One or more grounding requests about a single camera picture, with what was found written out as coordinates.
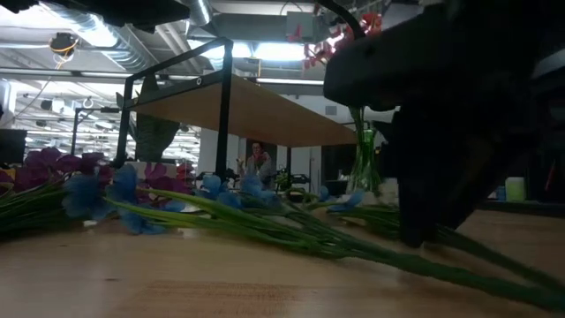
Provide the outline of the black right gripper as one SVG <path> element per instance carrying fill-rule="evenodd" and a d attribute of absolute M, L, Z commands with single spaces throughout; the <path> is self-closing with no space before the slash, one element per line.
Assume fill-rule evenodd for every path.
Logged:
<path fill-rule="evenodd" d="M 564 2 L 443 1 L 377 34 L 354 34 L 328 62 L 324 95 L 376 110 L 434 95 L 459 95 L 496 81 L 522 86 L 564 46 Z M 522 111 L 441 120 L 448 179 L 439 224 L 458 228 L 530 153 Z"/>

